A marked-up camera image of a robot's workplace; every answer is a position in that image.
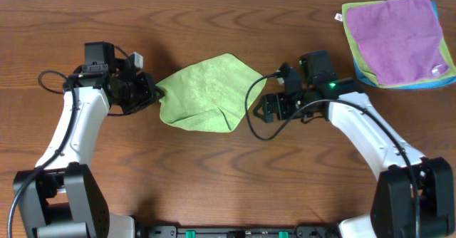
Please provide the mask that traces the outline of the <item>light green microfiber cloth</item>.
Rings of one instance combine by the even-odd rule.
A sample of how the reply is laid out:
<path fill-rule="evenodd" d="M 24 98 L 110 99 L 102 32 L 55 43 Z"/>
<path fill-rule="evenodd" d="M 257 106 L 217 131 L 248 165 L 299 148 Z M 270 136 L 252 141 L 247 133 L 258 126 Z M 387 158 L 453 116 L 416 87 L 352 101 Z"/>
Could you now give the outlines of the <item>light green microfiber cloth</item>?
<path fill-rule="evenodd" d="M 188 131 L 230 133 L 261 94 L 266 81 L 225 53 L 185 67 L 157 84 L 162 122 Z"/>

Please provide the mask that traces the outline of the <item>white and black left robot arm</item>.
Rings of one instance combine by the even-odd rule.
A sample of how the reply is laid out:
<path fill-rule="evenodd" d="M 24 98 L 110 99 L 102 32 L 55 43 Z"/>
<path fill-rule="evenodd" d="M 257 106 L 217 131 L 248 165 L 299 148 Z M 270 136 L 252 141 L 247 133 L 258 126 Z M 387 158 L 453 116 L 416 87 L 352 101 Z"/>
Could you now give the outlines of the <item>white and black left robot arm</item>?
<path fill-rule="evenodd" d="M 62 75 L 64 104 L 55 133 L 34 169 L 16 173 L 6 224 L 19 212 L 27 237 L 144 237 L 134 217 L 110 212 L 91 165 L 100 127 L 117 105 L 135 114 L 163 98 L 143 56 L 99 41 L 86 43 L 85 62 Z"/>

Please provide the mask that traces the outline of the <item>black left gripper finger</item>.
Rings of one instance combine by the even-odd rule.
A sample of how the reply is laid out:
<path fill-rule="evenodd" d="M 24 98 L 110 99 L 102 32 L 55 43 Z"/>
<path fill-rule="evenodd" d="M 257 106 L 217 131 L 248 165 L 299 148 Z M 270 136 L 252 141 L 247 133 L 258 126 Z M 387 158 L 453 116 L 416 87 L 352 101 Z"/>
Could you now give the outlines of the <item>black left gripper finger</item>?
<path fill-rule="evenodd" d="M 155 87 L 154 91 L 152 92 L 151 103 L 158 102 L 161 98 L 165 96 L 164 90 L 159 87 Z"/>
<path fill-rule="evenodd" d="M 152 105 L 154 102 L 155 102 L 154 100 L 149 100 L 149 101 L 143 102 L 135 107 L 132 107 L 131 109 L 128 109 L 127 111 L 124 112 L 124 114 L 131 115 L 131 114 L 137 113 L 137 112 L 147 108 L 148 106 Z"/>

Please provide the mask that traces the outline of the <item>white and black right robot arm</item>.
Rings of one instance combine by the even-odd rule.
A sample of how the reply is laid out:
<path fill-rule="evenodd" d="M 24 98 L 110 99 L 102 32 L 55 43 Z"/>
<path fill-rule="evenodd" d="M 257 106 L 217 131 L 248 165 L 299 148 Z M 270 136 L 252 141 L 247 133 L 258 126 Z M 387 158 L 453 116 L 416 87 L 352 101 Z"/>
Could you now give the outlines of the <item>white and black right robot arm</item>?
<path fill-rule="evenodd" d="M 338 128 L 368 163 L 377 186 L 368 214 L 343 220 L 340 237 L 448 237 L 455 233 L 453 173 L 442 157 L 415 149 L 379 115 L 360 84 L 338 78 L 328 51 L 283 63 L 271 78 L 284 91 L 263 95 L 253 114 L 287 125 L 324 118 Z"/>

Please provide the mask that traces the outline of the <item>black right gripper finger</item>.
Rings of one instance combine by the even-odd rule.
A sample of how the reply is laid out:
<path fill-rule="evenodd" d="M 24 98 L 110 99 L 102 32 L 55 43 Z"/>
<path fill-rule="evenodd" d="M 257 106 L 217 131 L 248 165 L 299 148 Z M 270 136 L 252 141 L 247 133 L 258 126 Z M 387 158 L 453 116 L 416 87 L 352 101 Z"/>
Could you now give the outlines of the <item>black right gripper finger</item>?
<path fill-rule="evenodd" d="M 265 123 L 272 123 L 273 122 L 273 114 L 272 113 L 257 113 L 254 112 L 254 116 L 263 120 Z"/>
<path fill-rule="evenodd" d="M 264 113 L 266 108 L 266 99 L 264 96 L 262 96 L 256 106 L 253 109 L 254 113 Z"/>

